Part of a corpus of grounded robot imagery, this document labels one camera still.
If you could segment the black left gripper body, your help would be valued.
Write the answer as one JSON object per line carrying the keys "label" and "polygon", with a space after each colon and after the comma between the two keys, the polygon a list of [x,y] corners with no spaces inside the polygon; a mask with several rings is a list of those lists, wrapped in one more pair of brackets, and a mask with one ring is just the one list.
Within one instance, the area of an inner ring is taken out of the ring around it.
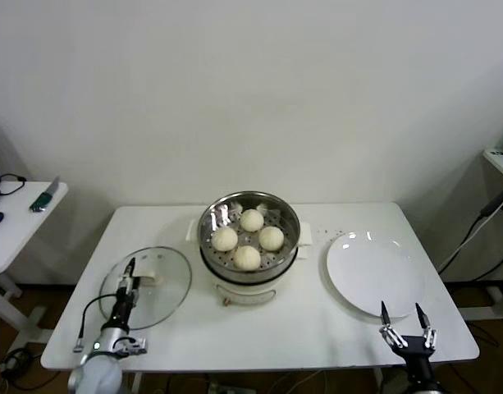
{"label": "black left gripper body", "polygon": [[127,327],[132,309],[135,307],[136,292],[118,290],[117,300],[112,308],[110,324],[113,327]]}

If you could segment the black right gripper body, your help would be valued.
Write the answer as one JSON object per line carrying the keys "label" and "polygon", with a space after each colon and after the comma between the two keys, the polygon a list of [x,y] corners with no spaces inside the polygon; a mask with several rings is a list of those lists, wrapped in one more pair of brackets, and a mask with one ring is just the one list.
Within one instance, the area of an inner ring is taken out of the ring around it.
{"label": "black right gripper body", "polygon": [[434,380],[430,357],[434,350],[426,347],[423,337],[403,336],[403,343],[394,345],[394,353],[405,361],[410,382],[428,382]]}

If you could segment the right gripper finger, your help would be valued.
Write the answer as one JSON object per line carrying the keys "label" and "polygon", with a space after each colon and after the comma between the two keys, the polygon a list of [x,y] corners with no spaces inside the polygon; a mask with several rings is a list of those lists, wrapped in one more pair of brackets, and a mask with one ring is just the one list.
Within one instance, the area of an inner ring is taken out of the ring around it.
{"label": "right gripper finger", "polygon": [[418,303],[416,303],[415,307],[420,326],[423,330],[424,347],[426,349],[434,350],[436,348],[437,343],[437,331],[432,328],[429,318],[423,311],[421,306]]}
{"label": "right gripper finger", "polygon": [[387,343],[391,349],[403,349],[404,339],[403,337],[391,326],[391,320],[386,308],[385,303],[381,302],[381,321],[382,326],[379,332],[382,338]]}

